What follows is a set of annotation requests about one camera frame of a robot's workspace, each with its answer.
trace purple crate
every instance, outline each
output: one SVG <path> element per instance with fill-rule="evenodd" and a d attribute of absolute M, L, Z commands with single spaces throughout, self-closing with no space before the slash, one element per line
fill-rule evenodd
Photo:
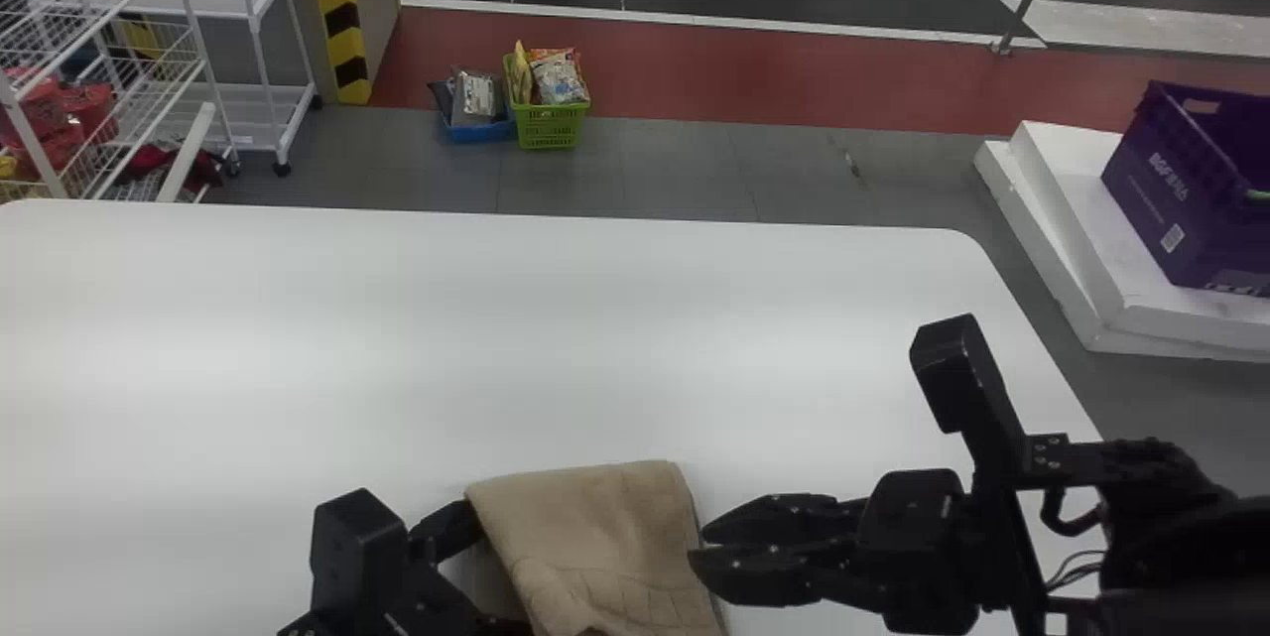
<path fill-rule="evenodd" d="M 1147 85 L 1106 170 L 1170 282 L 1270 297 L 1270 98 Z"/>

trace blue basket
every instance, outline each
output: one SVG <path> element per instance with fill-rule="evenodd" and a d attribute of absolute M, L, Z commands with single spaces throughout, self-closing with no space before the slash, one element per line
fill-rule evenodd
<path fill-rule="evenodd" d="M 446 126 L 450 140 L 453 140 L 455 143 L 499 143 L 516 137 L 516 116 L 511 113 L 507 121 L 490 122 L 490 124 L 464 124 L 460 128 L 450 126 L 450 113 L 446 112 L 446 107 L 453 103 L 448 98 L 450 90 L 446 89 L 444 84 L 428 84 L 428 89 L 432 90 L 432 96 L 437 99 L 437 107 L 441 108 L 441 112 L 437 113 L 441 116 L 441 124 Z"/>

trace white trim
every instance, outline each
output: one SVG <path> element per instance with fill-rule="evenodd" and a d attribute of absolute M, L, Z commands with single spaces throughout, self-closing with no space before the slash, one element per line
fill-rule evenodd
<path fill-rule="evenodd" d="M 441 8 L 448 11 L 514 13 L 521 17 L 594 18 L 594 20 L 630 20 L 635 23 L 667 23 L 667 25 L 707 25 L 716 29 L 784 30 L 790 34 L 859 36 L 859 38 L 902 38 L 911 41 L 944 41 L 944 43 L 988 44 L 997 34 L 961 34 L 955 30 L 881 29 L 876 25 L 834 25 L 833 23 L 801 23 L 794 20 L 762 20 L 761 18 L 691 17 L 687 13 L 618 11 L 615 8 L 544 6 L 536 3 L 499 3 L 498 0 L 401 0 L 401 6 Z M 1015 47 L 1044 48 L 1039 38 L 1016 38 Z"/>
<path fill-rule="evenodd" d="M 1019 0 L 1001 3 L 1019 8 Z M 1025 22 L 1049 43 L 1270 57 L 1270 18 L 1264 17 L 1034 0 Z"/>

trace green basket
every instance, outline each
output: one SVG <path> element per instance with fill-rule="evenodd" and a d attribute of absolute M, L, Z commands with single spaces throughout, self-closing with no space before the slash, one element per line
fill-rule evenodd
<path fill-rule="evenodd" d="M 516 133 L 521 140 L 522 151 L 550 151 L 550 149 L 574 147 L 582 131 L 591 103 L 570 104 L 521 104 L 512 102 L 512 58 L 503 57 L 503 84 L 507 88 L 508 104 L 516 113 Z"/>

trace white table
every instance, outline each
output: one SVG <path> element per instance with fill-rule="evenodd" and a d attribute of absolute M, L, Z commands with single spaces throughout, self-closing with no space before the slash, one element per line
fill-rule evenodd
<path fill-rule="evenodd" d="M 886 470 L 969 484 L 908 367 L 965 311 L 1029 432 L 1099 438 L 947 230 L 18 202 L 0 235 L 6 636 L 271 635 L 307 608 L 314 505 L 357 486 L 413 523 L 601 461 L 678 461 L 702 519 Z M 1045 569 L 1097 543 L 1038 505 Z M 728 618 L 885 632 L 832 604 Z"/>

